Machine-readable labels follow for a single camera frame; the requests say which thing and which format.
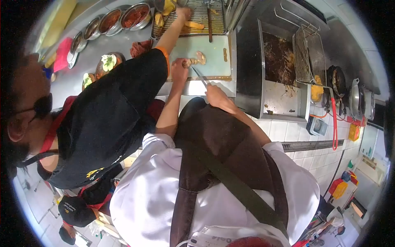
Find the apron strap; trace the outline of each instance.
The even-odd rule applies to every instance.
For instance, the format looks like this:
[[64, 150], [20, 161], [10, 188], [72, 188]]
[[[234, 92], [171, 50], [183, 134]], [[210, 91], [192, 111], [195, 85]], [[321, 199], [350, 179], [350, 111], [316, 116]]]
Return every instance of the apron strap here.
[[262, 198], [259, 197], [247, 184], [235, 176], [227, 167], [219, 162], [210, 152], [204, 151], [188, 141], [181, 141], [182, 146], [189, 146], [194, 152], [191, 154], [205, 164], [221, 183], [263, 224], [279, 229], [284, 236], [288, 234], [280, 217]]
[[28, 166], [30, 164], [33, 164], [34, 162], [37, 162], [45, 157], [49, 157], [52, 155], [58, 155], [59, 154], [59, 150], [55, 149], [55, 150], [49, 150], [47, 152], [43, 152], [43, 153], [39, 153], [38, 155], [33, 156], [32, 158], [22, 161], [22, 165], [20, 167], [25, 167]]

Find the yellow crate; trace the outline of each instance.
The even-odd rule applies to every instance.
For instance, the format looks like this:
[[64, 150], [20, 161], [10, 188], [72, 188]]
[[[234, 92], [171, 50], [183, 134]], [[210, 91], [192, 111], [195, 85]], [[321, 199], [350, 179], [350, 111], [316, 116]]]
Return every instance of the yellow crate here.
[[348, 132], [348, 139], [352, 140], [352, 141], [358, 140], [360, 131], [361, 131], [361, 127], [350, 124], [350, 130]]
[[341, 182], [333, 192], [332, 196], [335, 199], [339, 199], [347, 189], [348, 184], [346, 182]]

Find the brown apron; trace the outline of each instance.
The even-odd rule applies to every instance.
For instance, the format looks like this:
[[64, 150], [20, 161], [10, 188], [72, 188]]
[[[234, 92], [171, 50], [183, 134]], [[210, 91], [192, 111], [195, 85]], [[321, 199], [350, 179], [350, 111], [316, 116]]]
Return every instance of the brown apron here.
[[219, 183], [206, 165], [196, 158], [204, 154], [200, 151], [210, 153], [208, 156], [223, 164], [251, 189], [270, 192], [274, 197], [275, 211], [287, 226], [288, 203], [280, 172], [248, 125], [208, 105], [179, 122], [175, 144], [176, 148], [182, 149], [182, 160], [170, 247], [188, 239], [198, 192]]

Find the knife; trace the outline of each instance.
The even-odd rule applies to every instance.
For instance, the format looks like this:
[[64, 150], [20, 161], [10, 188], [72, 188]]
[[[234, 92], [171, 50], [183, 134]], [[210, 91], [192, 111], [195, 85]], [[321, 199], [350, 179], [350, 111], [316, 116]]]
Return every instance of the knife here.
[[199, 79], [203, 82], [203, 85], [206, 87], [206, 89], [207, 89], [207, 83], [205, 82], [205, 80], [203, 79], [203, 76], [201, 76], [200, 74], [199, 74], [199, 72], [193, 67], [193, 66], [191, 66], [191, 68], [194, 70], [194, 72], [197, 74], [197, 76], [199, 77]]

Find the cutting board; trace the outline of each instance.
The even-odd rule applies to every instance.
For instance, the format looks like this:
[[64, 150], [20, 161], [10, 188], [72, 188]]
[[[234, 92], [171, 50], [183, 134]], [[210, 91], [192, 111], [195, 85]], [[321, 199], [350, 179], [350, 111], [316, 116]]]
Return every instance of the cutting board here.
[[[224, 48], [227, 61], [224, 60]], [[194, 65], [202, 76], [230, 76], [229, 41], [225, 35], [213, 35], [213, 42], [208, 36], [181, 37], [169, 56], [170, 65], [177, 58], [197, 58], [196, 52], [201, 51], [206, 56], [206, 64]], [[190, 68], [188, 77], [197, 77]]]

